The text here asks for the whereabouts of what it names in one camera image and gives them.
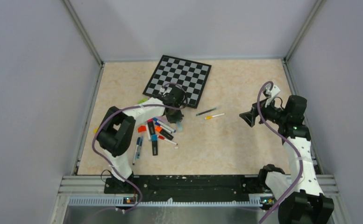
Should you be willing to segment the white marker yellow end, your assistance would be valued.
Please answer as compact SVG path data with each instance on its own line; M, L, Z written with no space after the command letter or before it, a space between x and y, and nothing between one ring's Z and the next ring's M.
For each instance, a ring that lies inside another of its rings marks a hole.
M210 116L206 116L204 118L204 120L210 120L210 119L213 119L213 118L216 118L216 117L220 117L220 116L224 116L225 113L220 113L220 114L216 114L216 115L210 115Z

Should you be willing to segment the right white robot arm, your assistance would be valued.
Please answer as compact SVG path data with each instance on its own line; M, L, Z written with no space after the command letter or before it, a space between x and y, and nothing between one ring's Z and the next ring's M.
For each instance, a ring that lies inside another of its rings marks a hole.
M275 132L282 139L291 172L291 184L274 165L261 169L257 186L262 192L272 191L277 203L278 221L281 224L325 224L334 211L333 199L324 195L315 173L311 157L311 135L303 124L307 100L291 95L284 109L266 100L254 103L251 110L239 114L250 127L260 117L260 124L271 121L278 125Z

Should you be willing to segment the green ink clear pen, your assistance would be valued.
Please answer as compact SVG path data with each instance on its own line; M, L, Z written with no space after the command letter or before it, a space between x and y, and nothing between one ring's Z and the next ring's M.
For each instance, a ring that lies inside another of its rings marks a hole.
M200 116L200 115L203 115L203 114L207 114L207 113L212 112L212 111L215 111L215 110L217 110L217 109L219 109L219 108L220 108L220 107L214 107L214 108L211 108L211 109L205 110L205 111L203 111L203 112L199 112L199 113L197 113L197 114L196 114L196 116Z

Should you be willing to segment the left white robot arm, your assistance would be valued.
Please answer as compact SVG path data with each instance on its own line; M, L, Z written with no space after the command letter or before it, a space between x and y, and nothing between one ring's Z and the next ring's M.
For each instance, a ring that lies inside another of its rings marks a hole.
M95 136L93 143L98 143L104 150L102 157L109 163L115 187L122 193L133 187L133 171L128 161L129 149L136 125L140 125L160 116L165 116L169 123L180 122L183 118L181 109L188 103L186 91L177 84L169 83L160 88L158 95L135 106L108 109Z

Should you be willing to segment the light blue highlighter body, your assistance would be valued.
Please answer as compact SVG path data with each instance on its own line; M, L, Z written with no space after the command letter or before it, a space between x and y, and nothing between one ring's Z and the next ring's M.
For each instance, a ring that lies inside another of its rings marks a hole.
M180 132L183 131L183 126L180 121L177 122L177 127Z

